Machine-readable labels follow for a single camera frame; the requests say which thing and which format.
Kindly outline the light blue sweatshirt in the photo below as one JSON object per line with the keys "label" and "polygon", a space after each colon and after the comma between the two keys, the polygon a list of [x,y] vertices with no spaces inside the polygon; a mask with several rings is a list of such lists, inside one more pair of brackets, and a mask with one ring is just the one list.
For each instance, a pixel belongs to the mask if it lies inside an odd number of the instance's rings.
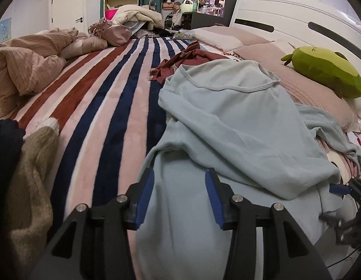
{"label": "light blue sweatshirt", "polygon": [[182,65],[165,80],[158,103],[167,126],[144,160],[155,185],[135,238],[143,279],[222,278],[231,234],[215,222],[208,168],[256,205],[282,203],[311,242],[325,231],[318,215],[342,207],[329,191],[340,170],[319,141],[361,172],[361,149],[334,117],[295,103],[280,78],[255,61]]}

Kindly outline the cream clothes pile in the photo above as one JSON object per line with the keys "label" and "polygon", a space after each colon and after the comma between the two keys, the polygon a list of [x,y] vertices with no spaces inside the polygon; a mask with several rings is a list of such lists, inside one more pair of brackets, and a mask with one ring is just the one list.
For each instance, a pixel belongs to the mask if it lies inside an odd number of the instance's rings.
{"label": "cream clothes pile", "polygon": [[150,10],[147,6],[134,4],[127,4],[118,8],[110,21],[119,25],[123,25],[128,21],[144,21],[148,22],[149,30],[153,30],[154,28],[164,29],[164,21],[161,13]]}

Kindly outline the beige fleece garment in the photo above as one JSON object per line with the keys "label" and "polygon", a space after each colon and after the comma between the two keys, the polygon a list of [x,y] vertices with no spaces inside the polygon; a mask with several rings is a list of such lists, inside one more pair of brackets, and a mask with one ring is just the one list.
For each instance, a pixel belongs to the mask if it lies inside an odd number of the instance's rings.
{"label": "beige fleece garment", "polygon": [[6,234],[15,279],[27,279],[41,257],[53,222],[44,181],[59,146],[59,123],[46,118],[25,138],[6,199]]}

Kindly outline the pink ribbed near pillow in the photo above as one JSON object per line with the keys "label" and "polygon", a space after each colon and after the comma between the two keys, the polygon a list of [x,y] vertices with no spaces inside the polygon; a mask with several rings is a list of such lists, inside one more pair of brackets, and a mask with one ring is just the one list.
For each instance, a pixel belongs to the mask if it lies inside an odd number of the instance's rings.
{"label": "pink ribbed near pillow", "polygon": [[284,65],[281,58],[293,50],[294,47],[288,42],[278,40],[244,45],[234,53],[243,60],[259,62],[264,69],[277,75],[281,86],[294,102],[325,110],[337,120],[344,132],[360,132],[358,117],[344,99],[337,97],[326,86],[302,76],[291,65]]}

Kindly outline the green avocado plush toy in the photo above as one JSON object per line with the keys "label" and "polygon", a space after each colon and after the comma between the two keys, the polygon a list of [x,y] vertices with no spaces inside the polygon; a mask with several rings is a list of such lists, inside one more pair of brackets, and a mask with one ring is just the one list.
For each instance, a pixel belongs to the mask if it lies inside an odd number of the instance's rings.
{"label": "green avocado plush toy", "polygon": [[361,76],[349,60],[339,52],[314,46],[301,46],[281,58],[292,64],[301,75],[322,84],[340,98],[361,97]]}

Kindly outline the striped fleece blanket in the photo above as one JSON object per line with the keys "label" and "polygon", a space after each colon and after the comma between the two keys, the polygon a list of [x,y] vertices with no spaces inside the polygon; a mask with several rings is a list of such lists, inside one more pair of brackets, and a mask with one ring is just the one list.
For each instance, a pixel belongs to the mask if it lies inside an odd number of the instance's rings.
{"label": "striped fleece blanket", "polygon": [[46,118],[59,123],[59,146],[44,184],[53,222],[50,239],[79,203],[103,205],[135,182],[165,130],[160,83],[150,71],[187,41],[143,38],[68,62],[40,94],[10,114],[29,136]]}

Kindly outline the dark navy garment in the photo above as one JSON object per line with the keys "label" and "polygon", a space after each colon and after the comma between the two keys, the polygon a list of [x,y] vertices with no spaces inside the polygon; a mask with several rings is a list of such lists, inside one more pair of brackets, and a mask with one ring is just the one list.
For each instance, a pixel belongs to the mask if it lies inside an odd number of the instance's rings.
{"label": "dark navy garment", "polygon": [[6,198],[10,180],[19,162],[25,131],[12,119],[0,119],[0,267],[12,263],[7,238]]}

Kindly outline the white bed headboard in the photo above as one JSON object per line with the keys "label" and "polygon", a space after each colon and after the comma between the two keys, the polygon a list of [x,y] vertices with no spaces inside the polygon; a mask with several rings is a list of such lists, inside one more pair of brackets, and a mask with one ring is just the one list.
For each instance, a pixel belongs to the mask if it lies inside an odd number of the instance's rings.
{"label": "white bed headboard", "polygon": [[361,24],[313,0],[237,0],[231,27],[270,40],[342,53],[361,75]]}

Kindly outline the maroon red garment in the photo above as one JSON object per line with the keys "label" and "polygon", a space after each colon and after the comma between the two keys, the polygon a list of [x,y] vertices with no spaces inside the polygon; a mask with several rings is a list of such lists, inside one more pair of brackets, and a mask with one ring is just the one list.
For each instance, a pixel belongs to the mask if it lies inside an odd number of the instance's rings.
{"label": "maroon red garment", "polygon": [[163,60],[156,68],[153,68],[150,71],[150,80],[163,84],[165,79],[173,75],[180,65],[198,66],[210,61],[224,59],[227,57],[202,49],[200,43],[195,41],[180,53],[170,59]]}

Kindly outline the pink far pillow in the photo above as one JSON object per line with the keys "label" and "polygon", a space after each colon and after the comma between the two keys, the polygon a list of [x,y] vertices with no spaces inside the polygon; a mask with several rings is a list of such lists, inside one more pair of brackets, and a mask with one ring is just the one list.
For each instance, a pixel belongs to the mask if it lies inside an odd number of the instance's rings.
{"label": "pink far pillow", "polygon": [[246,30],[219,25],[192,29],[191,34],[196,40],[216,47],[225,53],[231,53],[243,46],[270,42]]}

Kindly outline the tan pink crumpled duvet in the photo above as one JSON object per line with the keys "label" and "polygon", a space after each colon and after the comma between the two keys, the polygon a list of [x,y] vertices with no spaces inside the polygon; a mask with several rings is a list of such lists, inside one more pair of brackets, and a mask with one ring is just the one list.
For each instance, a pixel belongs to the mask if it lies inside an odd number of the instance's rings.
{"label": "tan pink crumpled duvet", "polygon": [[0,44],[0,117],[24,96],[39,94],[63,70],[66,60],[106,49],[105,39],[76,28],[51,29]]}

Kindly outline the pink satin bag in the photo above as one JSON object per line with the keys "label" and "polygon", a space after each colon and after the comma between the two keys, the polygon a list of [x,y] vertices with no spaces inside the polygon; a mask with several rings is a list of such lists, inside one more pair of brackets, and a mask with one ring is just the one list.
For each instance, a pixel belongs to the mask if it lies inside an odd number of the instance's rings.
{"label": "pink satin bag", "polygon": [[87,29],[90,35],[95,35],[107,41],[112,46],[125,45],[132,37],[132,32],[124,25],[115,24],[106,18],[90,25]]}

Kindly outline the magenta pink bag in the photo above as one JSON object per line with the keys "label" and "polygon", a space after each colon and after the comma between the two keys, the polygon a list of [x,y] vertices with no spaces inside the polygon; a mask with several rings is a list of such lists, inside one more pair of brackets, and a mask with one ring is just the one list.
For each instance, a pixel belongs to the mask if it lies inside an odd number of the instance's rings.
{"label": "magenta pink bag", "polygon": [[116,14],[117,10],[118,10],[117,8],[113,8],[111,10],[106,10],[105,11],[105,18],[107,20],[111,20],[114,17],[114,15]]}

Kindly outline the white door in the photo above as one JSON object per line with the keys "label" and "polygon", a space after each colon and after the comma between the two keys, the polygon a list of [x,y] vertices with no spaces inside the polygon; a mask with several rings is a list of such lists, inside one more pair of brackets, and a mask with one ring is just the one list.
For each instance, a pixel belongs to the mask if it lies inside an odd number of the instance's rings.
{"label": "white door", "polygon": [[84,0],[50,0],[50,28],[86,31]]}

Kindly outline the blue wall poster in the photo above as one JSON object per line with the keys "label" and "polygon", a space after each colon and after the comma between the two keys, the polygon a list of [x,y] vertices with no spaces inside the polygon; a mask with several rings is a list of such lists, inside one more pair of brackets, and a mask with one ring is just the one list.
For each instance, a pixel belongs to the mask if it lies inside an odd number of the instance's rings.
{"label": "blue wall poster", "polygon": [[12,19],[6,18],[0,22],[0,42],[6,42],[12,38]]}

